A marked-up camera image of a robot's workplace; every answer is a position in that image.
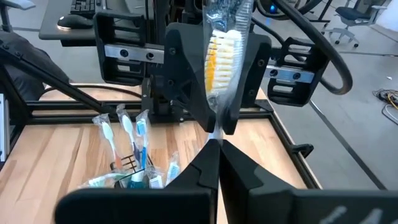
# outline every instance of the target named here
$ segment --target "screw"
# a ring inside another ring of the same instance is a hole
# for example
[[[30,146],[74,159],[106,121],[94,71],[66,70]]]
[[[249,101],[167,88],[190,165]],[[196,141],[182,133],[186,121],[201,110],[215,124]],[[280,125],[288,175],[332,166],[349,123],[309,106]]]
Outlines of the screw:
[[[170,55],[175,55],[175,48],[174,47],[170,48],[169,53]]]
[[[271,72],[269,73],[270,76],[274,77],[278,75],[278,70],[272,69]]]
[[[293,75],[293,79],[294,80],[297,80],[297,79],[299,79],[301,77],[301,74],[300,73],[295,73],[294,75]]]
[[[129,56],[129,52],[127,51],[127,50],[121,50],[120,51],[120,55],[122,56],[122,57],[127,57],[127,56]]]
[[[261,60],[259,60],[259,61],[257,62],[257,64],[258,64],[259,67],[263,67],[264,64],[265,64],[265,62],[264,62],[263,59],[261,59]]]

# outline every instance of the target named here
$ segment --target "wooden table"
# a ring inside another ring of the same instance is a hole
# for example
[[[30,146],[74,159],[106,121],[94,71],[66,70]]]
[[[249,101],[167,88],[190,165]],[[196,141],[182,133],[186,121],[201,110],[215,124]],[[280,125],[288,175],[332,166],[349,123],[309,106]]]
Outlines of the wooden table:
[[[141,92],[139,87],[119,87]],[[110,90],[85,91],[99,100],[137,100]],[[259,91],[257,98],[265,97]],[[41,100],[70,98],[51,91]],[[129,137],[119,123],[112,124],[112,128],[118,150],[122,156],[130,155]],[[296,188],[305,188],[267,119],[241,120],[235,135],[224,138],[274,175]],[[156,166],[167,170],[171,155],[178,151],[184,169],[206,139],[207,133],[194,121],[152,125],[150,156]],[[108,142],[100,137],[98,127],[93,124],[26,126],[0,172],[0,223],[53,223],[53,209],[58,200],[88,179],[109,172],[109,150]],[[218,223],[227,223],[221,194]]]

